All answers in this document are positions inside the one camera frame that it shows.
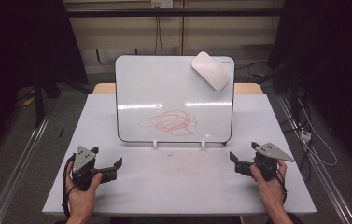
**whiteboard eraser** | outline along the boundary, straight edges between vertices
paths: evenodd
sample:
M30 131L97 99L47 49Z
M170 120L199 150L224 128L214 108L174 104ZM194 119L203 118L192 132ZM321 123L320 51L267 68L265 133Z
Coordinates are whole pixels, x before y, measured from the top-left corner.
M192 60L191 65L216 91L222 90L230 81L225 69L204 51Z

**whiteboard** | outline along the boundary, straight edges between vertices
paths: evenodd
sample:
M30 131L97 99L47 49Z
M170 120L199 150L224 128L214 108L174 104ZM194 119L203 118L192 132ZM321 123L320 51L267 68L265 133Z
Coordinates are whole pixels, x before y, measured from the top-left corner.
M216 91L192 68L194 58L122 55L116 60L120 140L226 143L231 139L234 60L213 57L230 77Z

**white table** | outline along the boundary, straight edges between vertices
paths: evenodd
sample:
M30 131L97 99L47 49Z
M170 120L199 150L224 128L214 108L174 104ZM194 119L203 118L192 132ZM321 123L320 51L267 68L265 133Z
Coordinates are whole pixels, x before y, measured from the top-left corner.
M77 146L99 147L96 168L120 157L118 179L97 190L94 213L106 216L234 216L264 213L256 183L234 172L232 151L252 161L251 142L272 142L291 155L266 95L235 95L232 138L226 147L127 145L117 136L115 96L94 94L64 156L43 212L62 214L62 173ZM285 208L295 214L316 212L295 162L287 162Z

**hand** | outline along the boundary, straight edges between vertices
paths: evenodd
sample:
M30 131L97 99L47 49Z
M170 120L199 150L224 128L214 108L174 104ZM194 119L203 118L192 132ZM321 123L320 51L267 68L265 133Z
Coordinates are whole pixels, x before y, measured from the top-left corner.
M73 161L68 164L67 177L65 180L67 192L71 190L68 196L71 216L67 223L87 223L93 213L96 190L100 185L103 174L96 174L91 182L91 185L89 186L89 189L87 191L83 191L78 187L74 187L75 184L71 179L70 174L73 168L73 164Z
M286 180L287 165L279 160L277 161L279 168L277 176L280 180ZM283 188L277 179L265 181L262 173L257 166L252 165L250 167L251 173L254 176L255 181L258 183L258 190L260 193L260 199L262 200L263 206L266 209L269 217L273 223L292 223L283 207Z

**black cable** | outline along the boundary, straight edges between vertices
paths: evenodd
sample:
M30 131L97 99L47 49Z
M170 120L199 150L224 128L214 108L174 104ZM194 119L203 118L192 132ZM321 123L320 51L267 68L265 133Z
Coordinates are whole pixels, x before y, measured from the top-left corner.
M66 194L67 198L70 196L71 190L73 190L77 186L77 184L79 184L79 182L80 182L80 180L78 181L78 183L76 183L76 185L74 185L70 190L68 190L68 192Z
M248 81L249 81L249 76L250 76L250 74L249 74L249 66L247 67L247 79L246 79L246 83L248 83Z
M283 180L280 180L280 178L277 176L277 174L274 174L273 171L265 163L262 163L262 165L272 174L272 176L278 181L281 188L283 189L283 204L284 204L287 199L287 189L286 189L286 184L285 184L285 179L284 179L283 174L281 174L280 171L277 170L277 172L280 174L281 178L283 179Z
M161 18L158 18L158 27L159 27L159 43L161 44L161 54L163 54L163 48L162 48L162 28L161 28Z
M186 8L186 0L182 0L182 8ZM182 17L182 22L181 22L181 55L184 55L184 35L185 35L185 17Z
M283 131L283 133L291 133L291 132L299 131L299 130L300 130L301 128L303 128L306 124L307 124L307 119L303 122L303 124L297 124L297 127L296 127L296 128L289 129L289 130L285 130L285 131Z
M293 117L291 117L289 119L286 119L286 120L283 120L283 121L279 122L278 125L280 125L280 127L283 127L284 125L286 125L292 119L293 119Z
M266 74L265 76L259 78L258 80L255 81L255 83L257 84L262 84L263 82L265 82L266 80L268 80L271 77L276 77L276 75L281 72L286 66L286 62L281 63L280 65L278 65L274 70L272 70L270 73Z
M303 106L304 110L306 111L306 119L312 120L312 114L310 112L309 105L306 103L307 97L303 97L303 99L302 100L300 99L300 101L302 102L301 106ZM308 126L308 132L309 133L312 132L312 127L310 125ZM301 164L299 165L299 169L300 169L300 171L302 171L304 162L307 161L308 175L307 175L306 179L304 180L304 182L307 183L309 181L311 173L312 173L312 167L311 167L309 159L307 158L307 156L309 154L309 150L304 150L304 146L303 146L302 141L300 141L300 144L301 144L301 148L303 150L303 159L301 161ZM312 146L312 139L310 139L310 141L308 142L308 147L310 148L311 146Z
M98 49L96 50L96 58L97 58L97 61L98 61L99 63L102 63L102 61L101 61L101 59L100 59L100 54L99 54L99 50L98 50Z
M234 70L243 69L243 68L249 67L249 66L251 66L251 65L257 64L257 63L267 63L267 62L261 61L261 62L250 63L250 64L245 65L245 66L243 66L243 67L235 68Z
M70 189L69 192L67 192L67 182L66 182L66 178L67 178L67 167L68 167L68 164L70 164L71 161L74 161L76 158L76 154L74 153L68 160L67 162L65 163L65 166L64 166L64 171L63 171L63 204L62 204L62 207L63 207L63 210L64 210L64 214L65 216L68 218L70 218L70 209L68 207L68 195L70 194L71 192L71 189L73 189L74 187L72 187Z
M155 55L156 55L156 48L158 47L158 32L159 32L158 17L155 17L155 20L156 20L156 39L155 39Z

